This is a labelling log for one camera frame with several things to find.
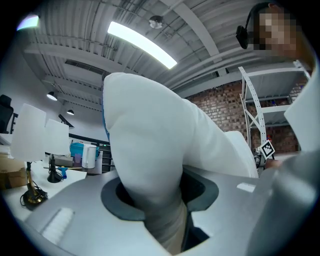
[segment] metal shelf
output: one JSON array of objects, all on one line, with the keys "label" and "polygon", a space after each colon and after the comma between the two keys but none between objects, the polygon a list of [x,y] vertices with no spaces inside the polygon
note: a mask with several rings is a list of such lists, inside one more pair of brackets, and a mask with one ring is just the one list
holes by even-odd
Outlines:
[{"label": "metal shelf", "polygon": [[[267,141],[266,127],[286,126],[288,122],[284,116],[290,105],[261,107],[260,102],[266,100],[288,98],[294,86],[305,76],[310,79],[309,73],[296,60],[293,67],[268,69],[246,73],[242,66],[241,103],[245,116],[247,142],[251,147],[251,129],[260,131],[261,144]],[[247,110],[247,103],[254,103],[257,115],[253,117]]]},{"label": "metal shelf", "polygon": [[110,167],[115,167],[114,164],[108,164],[108,163],[103,163],[102,166],[110,166]]},{"label": "metal shelf", "polygon": [[[295,84],[304,77],[304,71],[300,68],[279,68],[247,73],[247,75],[258,99],[261,101],[263,99],[273,100],[288,97]],[[252,93],[250,90],[246,90],[245,101],[250,100],[253,100]]]},{"label": "metal shelf", "polygon": [[111,152],[111,150],[107,150],[107,149],[103,149],[103,148],[100,148],[99,150],[103,151],[103,152]]}]

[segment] fluorescent light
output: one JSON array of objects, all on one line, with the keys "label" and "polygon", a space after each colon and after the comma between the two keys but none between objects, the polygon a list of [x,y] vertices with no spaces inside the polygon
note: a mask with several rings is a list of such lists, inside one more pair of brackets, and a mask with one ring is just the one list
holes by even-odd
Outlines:
[{"label": "fluorescent light", "polygon": [[151,42],[148,38],[145,38],[143,35],[126,26],[112,21],[108,28],[108,33],[122,38],[129,43],[141,48],[142,50],[156,58],[158,61],[160,61],[168,69],[171,69],[177,64],[177,62],[168,53],[162,50],[154,42]]},{"label": "fluorescent light", "polygon": [[18,31],[26,28],[36,27],[38,26],[38,21],[39,21],[39,17],[37,15],[28,16],[23,21],[21,21],[21,23],[16,28],[16,30]]}]

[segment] brick wall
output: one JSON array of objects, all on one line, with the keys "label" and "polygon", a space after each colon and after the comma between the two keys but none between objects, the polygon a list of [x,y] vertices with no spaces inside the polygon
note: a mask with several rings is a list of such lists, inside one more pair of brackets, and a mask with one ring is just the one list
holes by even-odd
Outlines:
[{"label": "brick wall", "polygon": [[[303,80],[293,88],[290,93],[294,101],[300,93],[306,81]],[[202,91],[187,99],[202,109],[224,131],[239,131],[247,140],[246,119],[241,104],[240,94],[242,82],[236,81],[222,86]],[[261,103],[262,107],[271,106],[271,101]],[[248,107],[248,111],[255,116],[254,107]],[[272,145],[277,153],[295,152],[298,150],[298,141],[290,126],[267,127],[266,134],[271,136]],[[260,132],[251,129],[251,148],[260,146]]]}]

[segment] ceiling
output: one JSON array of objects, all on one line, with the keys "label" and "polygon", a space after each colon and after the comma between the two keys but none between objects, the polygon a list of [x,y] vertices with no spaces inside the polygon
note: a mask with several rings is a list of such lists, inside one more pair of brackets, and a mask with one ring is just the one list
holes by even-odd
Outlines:
[{"label": "ceiling", "polygon": [[[137,74],[175,91],[266,62],[235,37],[257,0],[51,0],[39,6],[39,28],[21,31],[24,57],[61,102],[101,111],[102,78]],[[149,18],[163,16],[161,29]],[[148,53],[107,33],[111,21],[146,36],[177,65],[167,69]]]}]

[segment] office chair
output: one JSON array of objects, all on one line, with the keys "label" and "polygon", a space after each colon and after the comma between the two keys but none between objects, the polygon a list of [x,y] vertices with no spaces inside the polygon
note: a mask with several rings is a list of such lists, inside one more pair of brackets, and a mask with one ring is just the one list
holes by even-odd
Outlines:
[{"label": "office chair", "polygon": [[7,127],[14,108],[10,106],[11,98],[2,94],[0,96],[0,134],[8,134]]}]

